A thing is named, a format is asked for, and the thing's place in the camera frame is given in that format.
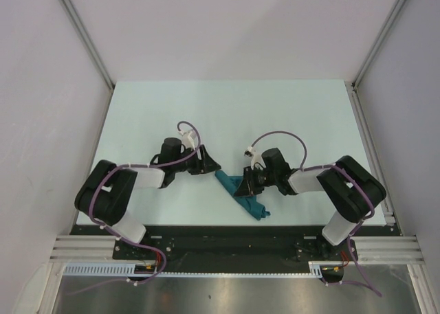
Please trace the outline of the teal cloth napkin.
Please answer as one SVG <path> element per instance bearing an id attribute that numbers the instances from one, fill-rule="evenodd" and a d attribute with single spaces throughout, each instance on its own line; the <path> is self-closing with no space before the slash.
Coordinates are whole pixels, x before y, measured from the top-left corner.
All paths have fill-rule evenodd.
<path id="1" fill-rule="evenodd" d="M 217 181 L 228 192 L 228 194 L 253 218 L 260 221 L 262 218 L 267 218 L 271 215 L 266 207 L 257 201 L 256 196 L 236 197 L 234 195 L 234 193 L 238 190 L 243 177 L 230 176 L 222 170 L 215 171 L 214 175 L 217 178 Z"/>

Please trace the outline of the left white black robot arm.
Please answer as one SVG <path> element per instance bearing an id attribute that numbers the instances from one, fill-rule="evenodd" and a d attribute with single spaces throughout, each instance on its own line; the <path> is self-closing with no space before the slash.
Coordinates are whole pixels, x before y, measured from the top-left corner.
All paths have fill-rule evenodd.
<path id="1" fill-rule="evenodd" d="M 117 169 L 115 163 L 100 160 L 76 195 L 74 205 L 129 240 L 129 252 L 143 259 L 151 253 L 152 242 L 144 237 L 145 226 L 127 211 L 132 192 L 136 188 L 166 188 L 178 172 L 204 175 L 220 169 L 203 144 L 197 148 L 186 140 L 168 137 L 148 168 Z"/>

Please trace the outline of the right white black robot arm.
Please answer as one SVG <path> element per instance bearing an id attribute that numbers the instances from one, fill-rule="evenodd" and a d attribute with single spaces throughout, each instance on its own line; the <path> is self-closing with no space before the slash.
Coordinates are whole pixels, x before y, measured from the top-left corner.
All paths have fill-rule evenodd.
<path id="1" fill-rule="evenodd" d="M 349 155 L 333 164 L 301 169 L 291 168 L 278 148 L 268 149 L 243 169 L 243 179 L 234 196 L 255 196 L 271 186 L 284 196 L 325 192 L 329 197 L 335 213 L 317 242 L 318 254 L 325 260 L 333 260 L 341 253 L 341 243 L 373 217 L 375 208 L 386 198 L 384 186 Z"/>

